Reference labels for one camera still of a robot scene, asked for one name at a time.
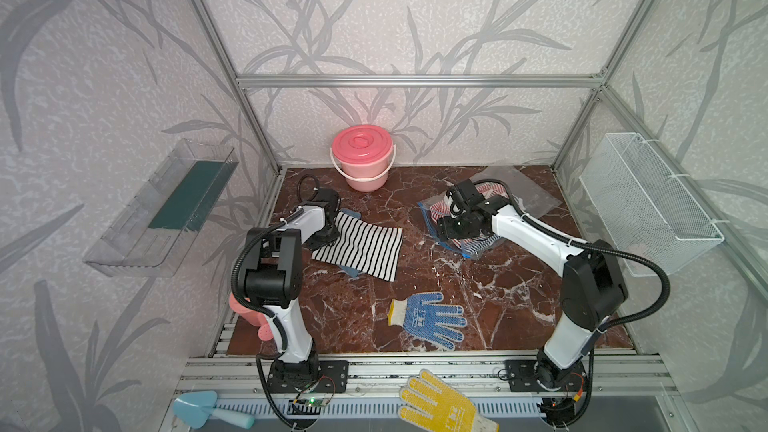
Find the red white striped garment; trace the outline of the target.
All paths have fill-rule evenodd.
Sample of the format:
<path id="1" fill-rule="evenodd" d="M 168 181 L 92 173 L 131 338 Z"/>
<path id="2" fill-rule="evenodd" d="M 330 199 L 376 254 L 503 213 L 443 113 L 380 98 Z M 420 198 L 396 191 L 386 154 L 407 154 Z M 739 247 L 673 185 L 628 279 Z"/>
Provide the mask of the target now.
<path id="1" fill-rule="evenodd" d="M 502 240 L 498 235 L 481 234 L 477 238 L 470 239 L 448 239 L 440 238 L 438 235 L 437 220 L 450 215 L 450 207 L 445 201 L 445 196 L 434 196 L 419 204 L 427 229 L 432 237 L 442 246 L 460 253 L 463 257 L 469 259 L 479 258 L 486 250 L 496 246 Z"/>

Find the black white striped garment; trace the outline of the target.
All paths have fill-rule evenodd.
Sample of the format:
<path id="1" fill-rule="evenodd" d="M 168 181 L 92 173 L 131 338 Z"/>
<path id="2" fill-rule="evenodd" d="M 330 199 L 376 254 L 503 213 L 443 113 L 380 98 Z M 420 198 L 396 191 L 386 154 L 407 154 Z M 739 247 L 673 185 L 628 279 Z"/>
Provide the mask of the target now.
<path id="1" fill-rule="evenodd" d="M 314 260 L 395 281 L 403 242 L 401 228 L 369 224 L 346 213 L 337 216 L 335 225 L 339 238 L 333 245 L 314 251 Z"/>

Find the clear vacuum storage bag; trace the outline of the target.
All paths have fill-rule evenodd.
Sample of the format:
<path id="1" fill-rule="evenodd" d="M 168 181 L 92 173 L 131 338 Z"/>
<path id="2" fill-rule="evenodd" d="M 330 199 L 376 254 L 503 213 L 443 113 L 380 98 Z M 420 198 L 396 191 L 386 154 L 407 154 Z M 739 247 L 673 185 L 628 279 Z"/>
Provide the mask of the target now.
<path id="1" fill-rule="evenodd" d="M 537 185 L 533 180 L 529 179 L 517 168 L 512 166 L 490 166 L 478 172 L 477 174 L 471 176 L 470 180 L 472 182 L 480 182 L 480 185 L 478 186 L 478 190 L 486 198 L 489 198 L 494 195 L 507 196 L 506 190 L 502 185 L 488 183 L 488 180 L 498 180 L 498 181 L 504 182 L 508 186 L 512 194 L 516 197 L 518 204 L 522 207 L 523 211 L 530 213 L 535 218 L 542 217 L 543 215 L 547 214 L 548 212 L 550 212 L 555 207 L 561 204 L 560 200 L 555 199 L 543 188 Z M 418 207 L 422 213 L 422 216 L 423 216 L 423 212 L 419 204 L 423 201 L 420 201 L 418 203 Z M 442 246 L 429 233 L 426 223 L 425 223 L 425 226 L 429 236 L 438 245 Z"/>

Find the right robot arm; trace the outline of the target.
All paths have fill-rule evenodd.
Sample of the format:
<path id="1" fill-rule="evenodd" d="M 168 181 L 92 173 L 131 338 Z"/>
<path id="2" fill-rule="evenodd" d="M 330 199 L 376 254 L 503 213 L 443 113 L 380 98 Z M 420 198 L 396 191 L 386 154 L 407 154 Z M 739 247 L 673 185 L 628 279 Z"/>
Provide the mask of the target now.
<path id="1" fill-rule="evenodd" d="M 667 303 L 671 283 L 656 263 L 617 250 L 606 241 L 588 242 L 567 235 L 533 217 L 510 190 L 487 197 L 478 190 L 479 185 L 467 179 L 447 190 L 448 215 L 436 220 L 437 236 L 441 240 L 499 236 L 536 256 L 561 278 L 561 317 L 538 352 L 534 368 L 543 388 L 562 387 L 609 329 L 647 318 Z M 621 259 L 649 269 L 658 277 L 661 289 L 650 306 L 616 318 L 614 314 L 629 297 Z"/>

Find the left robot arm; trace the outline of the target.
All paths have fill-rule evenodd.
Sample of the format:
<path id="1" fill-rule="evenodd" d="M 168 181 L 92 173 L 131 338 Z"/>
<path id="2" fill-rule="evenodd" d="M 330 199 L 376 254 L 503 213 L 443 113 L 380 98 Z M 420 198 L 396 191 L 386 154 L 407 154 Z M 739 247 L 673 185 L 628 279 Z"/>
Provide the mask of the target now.
<path id="1" fill-rule="evenodd" d="M 238 305 L 267 321 L 276 347 L 269 359 L 272 376 L 305 383 L 319 378 L 320 365 L 299 305 L 303 250 L 316 251 L 338 240 L 340 196 L 315 181 L 312 195 L 298 200 L 297 207 L 277 223 L 248 232 L 230 286 Z"/>

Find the pink lidded plastic bucket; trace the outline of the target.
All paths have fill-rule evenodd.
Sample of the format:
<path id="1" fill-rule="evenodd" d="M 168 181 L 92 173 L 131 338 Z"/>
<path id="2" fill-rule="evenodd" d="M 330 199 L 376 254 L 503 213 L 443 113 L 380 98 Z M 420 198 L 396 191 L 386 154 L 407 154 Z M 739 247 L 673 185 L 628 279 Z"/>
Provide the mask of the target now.
<path id="1" fill-rule="evenodd" d="M 357 125 L 339 132 L 330 147 L 333 167 L 359 192 L 383 187 L 397 149 L 390 133 L 376 125 Z"/>

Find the blue dotted work glove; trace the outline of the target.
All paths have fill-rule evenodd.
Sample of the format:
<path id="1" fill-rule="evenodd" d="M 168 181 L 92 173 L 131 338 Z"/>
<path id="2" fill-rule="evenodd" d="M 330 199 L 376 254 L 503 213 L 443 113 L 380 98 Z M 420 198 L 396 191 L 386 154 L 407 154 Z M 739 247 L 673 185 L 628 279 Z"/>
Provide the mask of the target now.
<path id="1" fill-rule="evenodd" d="M 409 335 L 433 346 L 454 351 L 464 340 L 468 325 L 461 305 L 445 304 L 442 292 L 416 293 L 404 300 L 393 299 L 387 325 L 400 327 Z"/>

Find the pink watering can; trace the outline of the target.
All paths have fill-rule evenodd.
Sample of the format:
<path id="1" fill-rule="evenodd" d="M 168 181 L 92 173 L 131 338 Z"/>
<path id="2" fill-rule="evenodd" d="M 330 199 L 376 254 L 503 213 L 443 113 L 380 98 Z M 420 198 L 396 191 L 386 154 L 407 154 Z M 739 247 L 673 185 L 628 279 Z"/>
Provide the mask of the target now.
<path id="1" fill-rule="evenodd" d="M 257 328 L 257 335 L 261 341 L 271 341 L 274 339 L 272 329 L 269 325 L 267 317 L 254 310 L 243 307 L 234 297 L 233 294 L 229 295 L 228 299 L 230 309 L 243 318 L 250 325 Z"/>

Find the pink item in basket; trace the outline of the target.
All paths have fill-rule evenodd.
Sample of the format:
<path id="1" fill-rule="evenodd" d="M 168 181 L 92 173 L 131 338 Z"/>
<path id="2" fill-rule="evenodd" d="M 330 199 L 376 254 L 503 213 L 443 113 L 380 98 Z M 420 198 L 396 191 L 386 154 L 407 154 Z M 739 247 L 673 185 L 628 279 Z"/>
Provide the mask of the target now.
<path id="1" fill-rule="evenodd" d="M 646 244 L 632 244 L 627 247 L 626 251 L 633 255 L 648 259 L 649 248 Z"/>

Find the yellow dotted work glove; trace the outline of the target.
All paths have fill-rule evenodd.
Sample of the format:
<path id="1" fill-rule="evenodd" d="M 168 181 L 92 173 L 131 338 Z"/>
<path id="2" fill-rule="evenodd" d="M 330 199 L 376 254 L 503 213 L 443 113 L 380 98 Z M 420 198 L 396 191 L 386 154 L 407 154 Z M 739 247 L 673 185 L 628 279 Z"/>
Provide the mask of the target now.
<path id="1" fill-rule="evenodd" d="M 500 425 L 480 414 L 465 395 L 429 370 L 408 379 L 399 391 L 403 421 L 433 432 L 499 432 Z"/>

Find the light blue hand trowel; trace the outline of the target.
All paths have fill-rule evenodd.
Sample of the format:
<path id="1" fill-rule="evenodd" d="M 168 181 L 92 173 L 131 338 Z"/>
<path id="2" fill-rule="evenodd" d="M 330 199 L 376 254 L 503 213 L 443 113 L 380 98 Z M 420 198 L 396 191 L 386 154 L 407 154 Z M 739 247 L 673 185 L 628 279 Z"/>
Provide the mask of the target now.
<path id="1" fill-rule="evenodd" d="M 218 394 L 215 391 L 195 391 L 181 394 L 171 404 L 171 410 L 182 422 L 194 429 L 202 428 L 210 418 L 230 425 L 250 429 L 255 417 L 216 406 Z"/>

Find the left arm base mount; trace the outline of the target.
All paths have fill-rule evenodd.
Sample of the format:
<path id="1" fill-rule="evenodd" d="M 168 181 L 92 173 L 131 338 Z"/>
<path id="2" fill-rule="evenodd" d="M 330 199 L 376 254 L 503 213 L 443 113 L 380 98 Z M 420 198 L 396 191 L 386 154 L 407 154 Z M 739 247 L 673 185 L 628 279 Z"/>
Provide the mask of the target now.
<path id="1" fill-rule="evenodd" d="M 344 393 L 349 378 L 349 362 L 320 360 L 287 363 L 276 361 L 267 375 L 271 393 L 296 393 L 310 388 L 313 392 Z"/>

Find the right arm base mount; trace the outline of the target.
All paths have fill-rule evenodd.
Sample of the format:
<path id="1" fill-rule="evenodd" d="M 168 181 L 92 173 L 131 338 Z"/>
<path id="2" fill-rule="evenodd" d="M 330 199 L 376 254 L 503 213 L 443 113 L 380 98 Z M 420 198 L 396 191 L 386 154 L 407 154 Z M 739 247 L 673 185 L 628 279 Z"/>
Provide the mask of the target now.
<path id="1" fill-rule="evenodd" d="M 576 393 L 583 392 L 588 374 L 581 362 L 568 369 L 558 369 L 534 359 L 511 359 L 504 362 L 505 381 L 512 392 Z"/>

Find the clear plastic wall shelf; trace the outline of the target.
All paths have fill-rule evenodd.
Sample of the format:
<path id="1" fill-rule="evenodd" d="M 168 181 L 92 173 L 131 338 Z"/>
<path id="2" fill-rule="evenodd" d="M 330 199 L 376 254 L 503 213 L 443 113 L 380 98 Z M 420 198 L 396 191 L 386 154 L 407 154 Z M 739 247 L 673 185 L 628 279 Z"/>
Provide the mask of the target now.
<path id="1" fill-rule="evenodd" d="M 112 278 L 174 276 L 238 164 L 232 146 L 179 140 L 83 262 Z"/>

